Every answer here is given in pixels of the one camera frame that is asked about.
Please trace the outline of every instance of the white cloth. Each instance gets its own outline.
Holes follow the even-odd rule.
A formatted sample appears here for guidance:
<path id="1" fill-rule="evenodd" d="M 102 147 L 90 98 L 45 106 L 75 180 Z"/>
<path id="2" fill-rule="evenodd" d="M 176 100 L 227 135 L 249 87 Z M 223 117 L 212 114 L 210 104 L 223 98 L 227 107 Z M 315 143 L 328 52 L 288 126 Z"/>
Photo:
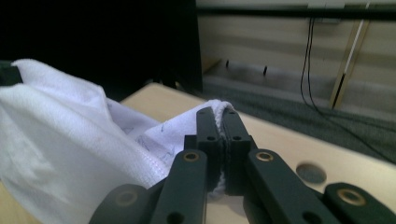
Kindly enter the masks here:
<path id="1" fill-rule="evenodd" d="M 34 60 L 19 60 L 23 84 L 0 88 L 0 177 L 43 223 L 88 223 L 115 187 L 165 178 L 195 113 L 160 124 L 107 99 L 103 89 Z"/>

